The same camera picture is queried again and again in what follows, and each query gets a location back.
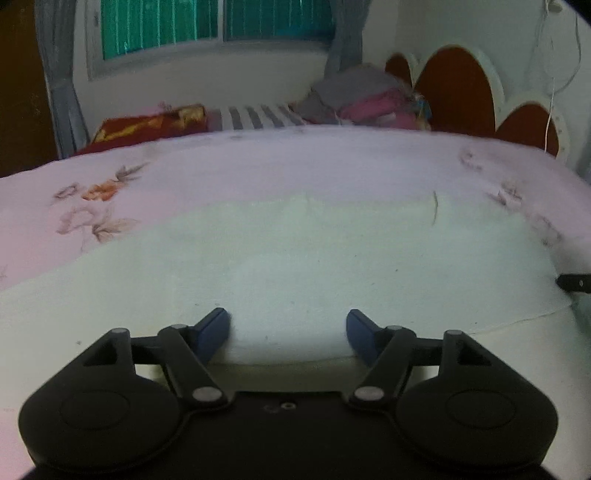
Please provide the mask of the white knit sweater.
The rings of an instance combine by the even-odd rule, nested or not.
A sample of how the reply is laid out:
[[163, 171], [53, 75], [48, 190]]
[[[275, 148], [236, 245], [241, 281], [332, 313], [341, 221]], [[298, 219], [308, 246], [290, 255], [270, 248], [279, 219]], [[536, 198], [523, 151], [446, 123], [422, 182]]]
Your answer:
[[567, 308], [555, 275], [526, 220], [491, 202], [211, 205], [4, 290], [1, 403], [19, 406], [114, 327], [151, 336], [222, 307], [225, 362], [341, 358], [353, 309], [424, 337], [474, 333]]

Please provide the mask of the folded clothes pile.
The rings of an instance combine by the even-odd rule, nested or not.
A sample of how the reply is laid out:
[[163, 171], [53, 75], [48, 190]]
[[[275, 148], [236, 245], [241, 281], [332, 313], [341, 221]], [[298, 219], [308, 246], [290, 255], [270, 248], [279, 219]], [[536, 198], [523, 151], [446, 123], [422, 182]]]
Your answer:
[[312, 84], [290, 105], [311, 124], [356, 125], [429, 131], [428, 102], [404, 80], [373, 65], [360, 65]]

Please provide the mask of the pink floral bed sheet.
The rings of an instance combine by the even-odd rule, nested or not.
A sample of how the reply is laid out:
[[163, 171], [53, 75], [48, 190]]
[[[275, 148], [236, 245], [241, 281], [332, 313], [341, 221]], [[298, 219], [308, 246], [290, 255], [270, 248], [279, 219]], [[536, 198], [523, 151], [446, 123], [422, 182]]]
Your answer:
[[[555, 274], [590, 269], [590, 188], [553, 156], [461, 135], [308, 126], [163, 140], [4, 178], [1, 294], [113, 239], [211, 205], [301, 195], [335, 203], [413, 202], [433, 193], [520, 214], [549, 250]], [[586, 479], [590, 302], [569, 299], [558, 312], [470, 334], [556, 406], [559, 428], [547, 468], [561, 479]], [[228, 363], [221, 354], [218, 378], [236, 386], [337, 389], [359, 369], [352, 351], [341, 358], [256, 365]], [[25, 400], [17, 407], [1, 403], [5, 479], [31, 467], [16, 426]]]

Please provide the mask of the red patterned pillow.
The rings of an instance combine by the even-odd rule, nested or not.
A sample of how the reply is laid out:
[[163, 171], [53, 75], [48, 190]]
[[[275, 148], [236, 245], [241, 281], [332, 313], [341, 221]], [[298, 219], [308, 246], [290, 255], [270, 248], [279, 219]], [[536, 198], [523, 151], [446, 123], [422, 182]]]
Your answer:
[[208, 131], [204, 106], [194, 104], [153, 115], [119, 117], [102, 122], [92, 141], [76, 156]]

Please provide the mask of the red and white headboard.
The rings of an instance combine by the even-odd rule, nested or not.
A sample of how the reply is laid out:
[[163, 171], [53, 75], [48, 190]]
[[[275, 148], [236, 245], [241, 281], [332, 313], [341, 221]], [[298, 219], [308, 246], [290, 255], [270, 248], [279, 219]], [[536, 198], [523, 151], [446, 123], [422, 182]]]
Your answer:
[[535, 147], [568, 160], [570, 136], [554, 99], [537, 91], [508, 97], [492, 61], [476, 48], [447, 44], [422, 60], [397, 52], [385, 71], [427, 101], [436, 132]]

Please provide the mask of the window with green bars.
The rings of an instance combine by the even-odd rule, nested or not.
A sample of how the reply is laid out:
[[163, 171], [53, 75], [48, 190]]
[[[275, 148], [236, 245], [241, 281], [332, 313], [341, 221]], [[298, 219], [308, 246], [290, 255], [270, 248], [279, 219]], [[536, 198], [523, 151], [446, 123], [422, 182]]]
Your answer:
[[86, 61], [91, 79], [228, 43], [328, 45], [328, 1], [88, 1]]

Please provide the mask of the right grey curtain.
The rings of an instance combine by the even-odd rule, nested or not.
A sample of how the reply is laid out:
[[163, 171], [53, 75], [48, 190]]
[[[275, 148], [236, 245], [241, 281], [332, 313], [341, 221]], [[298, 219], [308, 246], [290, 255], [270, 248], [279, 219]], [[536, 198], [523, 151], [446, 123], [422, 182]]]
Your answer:
[[363, 63], [363, 28], [370, 12], [370, 0], [331, 0], [335, 36], [332, 38], [325, 78]]

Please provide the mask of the grey curtain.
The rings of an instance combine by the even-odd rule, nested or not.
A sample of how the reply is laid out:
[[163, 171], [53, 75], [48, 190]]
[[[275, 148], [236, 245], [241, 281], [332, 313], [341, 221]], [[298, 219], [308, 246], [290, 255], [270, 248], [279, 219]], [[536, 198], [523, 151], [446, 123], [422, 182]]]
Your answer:
[[332, 38], [325, 78], [363, 63], [363, 28], [370, 12], [370, 0], [331, 0], [335, 36]]
[[75, 1], [34, 2], [36, 38], [60, 159], [73, 156], [89, 142], [73, 83], [75, 14]]

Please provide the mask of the left grey curtain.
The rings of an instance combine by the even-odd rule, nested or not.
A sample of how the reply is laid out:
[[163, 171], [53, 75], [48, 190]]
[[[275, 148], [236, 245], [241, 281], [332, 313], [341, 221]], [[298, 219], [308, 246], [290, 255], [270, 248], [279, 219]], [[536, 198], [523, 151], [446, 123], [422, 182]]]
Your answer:
[[73, 156], [89, 142], [73, 83], [75, 14], [75, 1], [34, 2], [36, 38], [60, 159]]

